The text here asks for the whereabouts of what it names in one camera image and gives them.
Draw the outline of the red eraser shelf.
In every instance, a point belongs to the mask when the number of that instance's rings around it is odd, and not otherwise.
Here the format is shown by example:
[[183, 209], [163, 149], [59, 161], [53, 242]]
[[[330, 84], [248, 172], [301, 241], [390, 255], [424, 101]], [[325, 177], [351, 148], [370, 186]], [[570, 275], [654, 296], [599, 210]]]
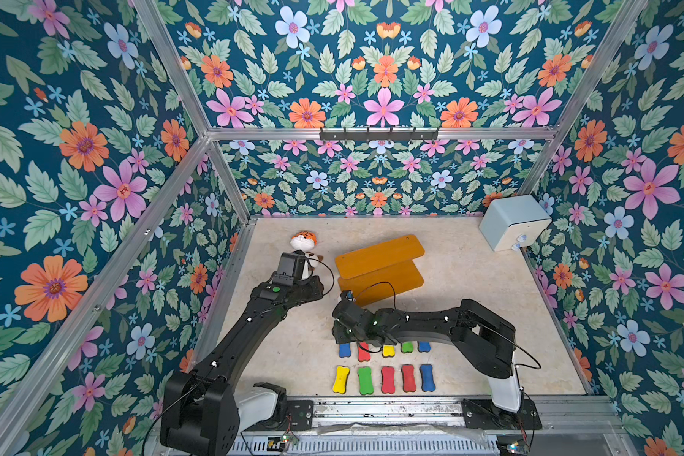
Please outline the red eraser shelf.
[[359, 362], [369, 362], [371, 360], [371, 355], [368, 349], [368, 346], [365, 344], [359, 344], [357, 346], [358, 349], [358, 361]]

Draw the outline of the yellow eraser shelf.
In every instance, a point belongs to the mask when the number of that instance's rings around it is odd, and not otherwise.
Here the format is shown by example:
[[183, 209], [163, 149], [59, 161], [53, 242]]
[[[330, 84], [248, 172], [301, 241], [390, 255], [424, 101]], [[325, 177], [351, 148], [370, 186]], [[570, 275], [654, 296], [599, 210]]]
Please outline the yellow eraser shelf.
[[393, 345], [384, 345], [382, 347], [382, 356], [384, 358], [393, 358], [396, 355], [396, 349]]
[[350, 368], [346, 366], [336, 367], [336, 376], [334, 377], [334, 384], [332, 384], [332, 392], [334, 394], [347, 393], [348, 380], [350, 376]]

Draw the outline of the red eraser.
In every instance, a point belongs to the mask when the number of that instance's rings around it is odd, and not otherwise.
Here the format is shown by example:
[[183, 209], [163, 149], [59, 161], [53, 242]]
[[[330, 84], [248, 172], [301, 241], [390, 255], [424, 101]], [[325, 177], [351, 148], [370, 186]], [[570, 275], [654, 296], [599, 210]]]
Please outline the red eraser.
[[381, 368], [381, 391], [383, 394], [395, 394], [395, 368], [383, 366]]
[[416, 393], [417, 384], [414, 374], [414, 366], [410, 364], [401, 367], [401, 374], [403, 380], [403, 391], [405, 393]]

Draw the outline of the blue eraser shelf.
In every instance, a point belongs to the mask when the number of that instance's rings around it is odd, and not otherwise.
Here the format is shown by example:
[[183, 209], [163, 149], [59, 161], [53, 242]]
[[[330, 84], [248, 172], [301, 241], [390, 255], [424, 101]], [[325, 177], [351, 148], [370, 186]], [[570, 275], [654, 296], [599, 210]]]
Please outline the blue eraser shelf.
[[419, 367], [422, 386], [421, 389], [424, 393], [433, 393], [436, 391], [436, 384], [433, 376], [433, 367], [431, 364], [422, 364]]

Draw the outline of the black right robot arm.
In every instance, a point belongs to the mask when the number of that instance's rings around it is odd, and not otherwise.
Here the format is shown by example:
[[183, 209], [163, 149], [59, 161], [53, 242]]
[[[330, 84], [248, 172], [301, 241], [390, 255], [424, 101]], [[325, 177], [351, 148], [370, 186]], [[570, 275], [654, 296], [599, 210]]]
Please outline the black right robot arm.
[[522, 408], [523, 393], [514, 362], [516, 329], [473, 299], [444, 311], [383, 308], [373, 313], [342, 296], [332, 318], [332, 335], [338, 344], [365, 342], [376, 348], [406, 342], [452, 345], [486, 376], [494, 407], [509, 413]]

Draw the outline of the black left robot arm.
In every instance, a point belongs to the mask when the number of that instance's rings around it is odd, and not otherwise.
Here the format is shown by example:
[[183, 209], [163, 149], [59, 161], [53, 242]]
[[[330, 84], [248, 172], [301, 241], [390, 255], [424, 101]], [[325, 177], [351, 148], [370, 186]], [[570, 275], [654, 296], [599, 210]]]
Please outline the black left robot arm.
[[259, 423], [289, 423], [286, 389], [256, 383], [236, 395], [246, 366], [288, 311], [320, 300], [318, 277], [271, 279], [252, 290], [230, 332], [189, 372], [175, 372], [165, 385], [160, 443], [191, 455], [226, 455], [237, 436]]

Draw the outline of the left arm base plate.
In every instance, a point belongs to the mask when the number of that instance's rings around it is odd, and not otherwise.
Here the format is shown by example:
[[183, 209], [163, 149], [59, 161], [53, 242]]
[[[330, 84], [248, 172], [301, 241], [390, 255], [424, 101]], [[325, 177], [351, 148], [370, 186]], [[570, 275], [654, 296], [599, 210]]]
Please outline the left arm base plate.
[[247, 431], [309, 431], [313, 427], [314, 411], [312, 400], [290, 400], [283, 408], [278, 406], [270, 419], [252, 425]]

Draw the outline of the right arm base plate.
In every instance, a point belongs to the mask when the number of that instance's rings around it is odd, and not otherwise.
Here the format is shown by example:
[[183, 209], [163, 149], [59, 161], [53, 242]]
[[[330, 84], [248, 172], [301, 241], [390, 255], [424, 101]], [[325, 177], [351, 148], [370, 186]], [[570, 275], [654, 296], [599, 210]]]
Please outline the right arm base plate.
[[543, 428], [539, 412], [533, 401], [524, 399], [518, 412], [496, 408], [490, 400], [466, 399], [461, 402], [462, 416], [469, 429], [484, 431], [521, 431]]

